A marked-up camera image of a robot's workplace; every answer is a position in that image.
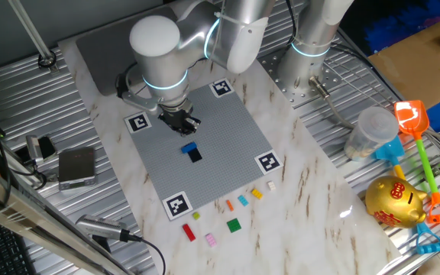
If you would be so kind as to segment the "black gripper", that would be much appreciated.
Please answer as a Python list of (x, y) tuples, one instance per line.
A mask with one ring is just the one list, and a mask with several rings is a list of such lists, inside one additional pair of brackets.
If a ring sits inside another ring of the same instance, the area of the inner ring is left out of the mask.
[(193, 112), (191, 101), (184, 101), (175, 106), (160, 105), (160, 107), (162, 113), (158, 118), (183, 137), (195, 133), (201, 124), (199, 119), (191, 116)]

